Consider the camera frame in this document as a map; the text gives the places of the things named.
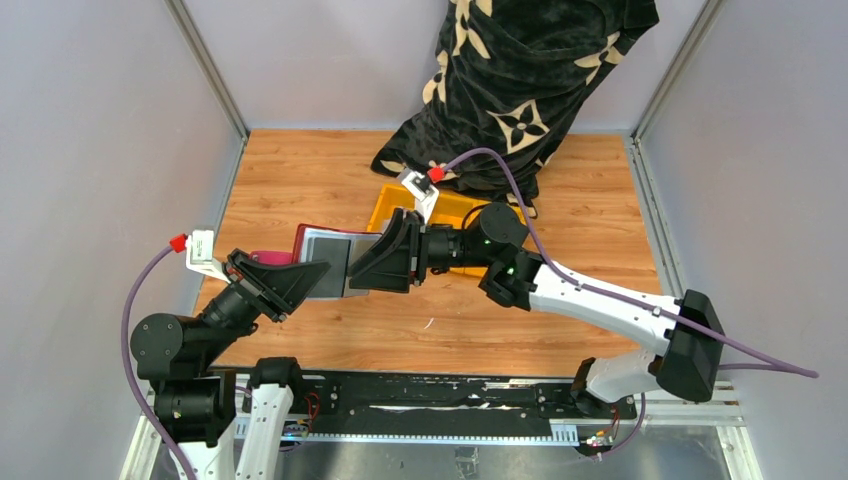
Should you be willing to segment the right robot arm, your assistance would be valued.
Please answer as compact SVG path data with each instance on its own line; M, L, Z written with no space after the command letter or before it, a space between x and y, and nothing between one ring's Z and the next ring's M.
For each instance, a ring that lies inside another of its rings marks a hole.
M428 274L482 268L479 288L505 308L556 313L630 338L640 350L584 360L571 403L596 417L624 397L661 389L682 400L712 399L723 345L709 297L681 298L630 290L567 269L523 244L528 227L503 203L483 206L467 225L427 225L397 208L387 229L348 269L356 289L407 293Z

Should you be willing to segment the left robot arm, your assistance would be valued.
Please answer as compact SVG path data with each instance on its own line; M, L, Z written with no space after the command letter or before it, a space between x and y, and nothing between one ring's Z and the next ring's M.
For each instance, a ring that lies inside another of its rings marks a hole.
M272 265L235 249L218 272L225 288L200 314L155 313L125 328L122 353L132 388L150 384L154 400L134 395L169 448L183 479L272 479L289 413L304 404L314 414L294 357L260 359L248 379L250 416L244 445L234 452L236 372L214 361L233 343L256 332L266 316L282 321L329 271L326 261Z

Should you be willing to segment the yellow three-compartment bin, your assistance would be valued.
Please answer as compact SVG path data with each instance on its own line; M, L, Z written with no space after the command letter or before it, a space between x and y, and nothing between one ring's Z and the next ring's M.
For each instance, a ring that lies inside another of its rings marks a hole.
M415 211L414 207L415 199L403 186L385 187L378 198L376 211L389 224L395 208ZM482 266L485 281L507 279L513 273L519 273L528 265L529 255L523 248L527 228L508 205L498 202L471 205L467 197L440 193L430 221L425 223L419 217L425 225L451 224L459 227L462 218L472 208L480 208L480 211L464 230L466 262Z

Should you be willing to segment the red leather card holder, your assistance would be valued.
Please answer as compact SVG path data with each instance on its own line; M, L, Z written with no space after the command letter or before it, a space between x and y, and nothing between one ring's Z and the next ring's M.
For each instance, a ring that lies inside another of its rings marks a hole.
M298 259L299 254L299 241L302 239L301 231L302 229L309 224L300 224L297 227L296 235L293 241L293 245L288 250L277 251L277 250L254 250L249 253L249 257L252 260L255 260L259 263L269 264L269 265L287 265L293 263L303 263Z

